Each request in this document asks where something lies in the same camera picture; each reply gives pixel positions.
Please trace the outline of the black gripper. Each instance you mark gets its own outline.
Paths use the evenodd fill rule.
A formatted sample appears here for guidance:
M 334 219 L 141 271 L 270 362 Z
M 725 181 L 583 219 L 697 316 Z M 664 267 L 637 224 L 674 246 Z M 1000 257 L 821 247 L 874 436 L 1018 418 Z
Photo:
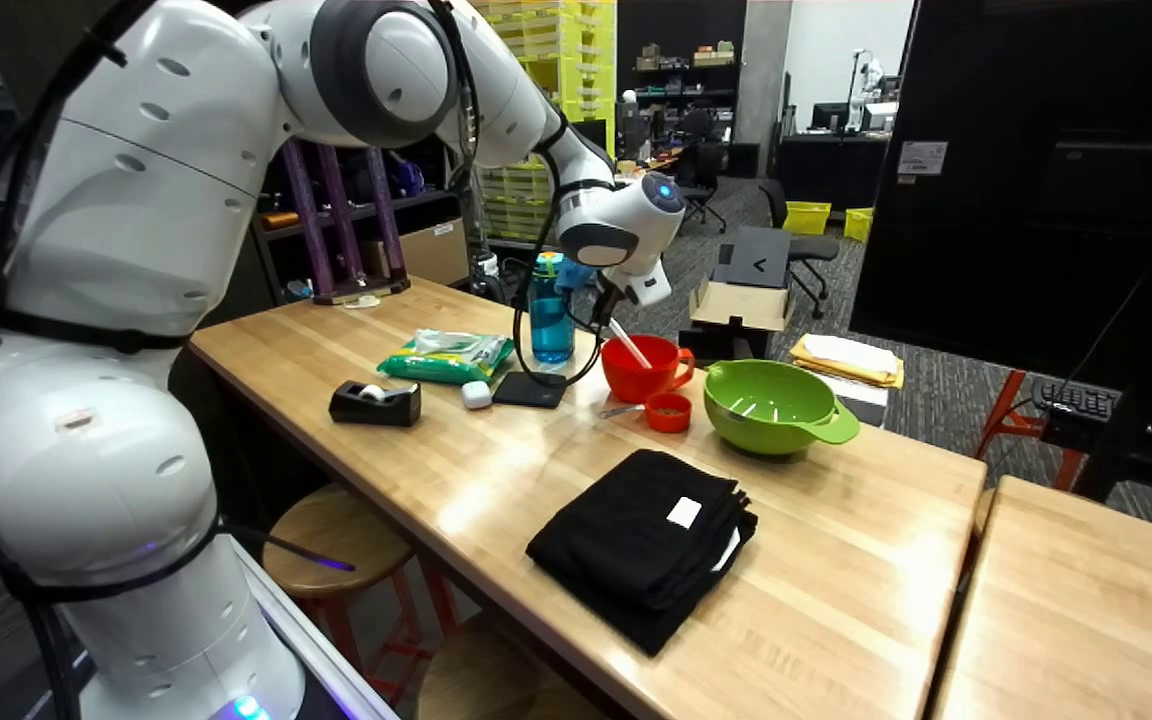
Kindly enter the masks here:
M 664 303 L 672 295 L 672 280 L 664 271 L 664 265 L 652 265 L 639 275 L 629 275 L 624 267 L 605 267 L 601 280 L 629 303 L 652 309 Z

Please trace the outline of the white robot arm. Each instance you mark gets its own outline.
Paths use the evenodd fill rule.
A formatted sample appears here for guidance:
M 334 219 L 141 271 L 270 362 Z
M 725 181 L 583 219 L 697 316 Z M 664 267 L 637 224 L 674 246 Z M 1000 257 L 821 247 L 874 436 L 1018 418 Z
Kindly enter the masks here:
M 59 95 L 0 260 L 0 573 L 59 720 L 291 720 L 304 663 L 221 535 L 211 460 L 167 392 L 226 295 L 268 163 L 291 139 L 444 139 L 460 168 L 541 155 L 566 260 L 664 295 L 682 219 L 618 177 L 468 0 L 147 0 Z

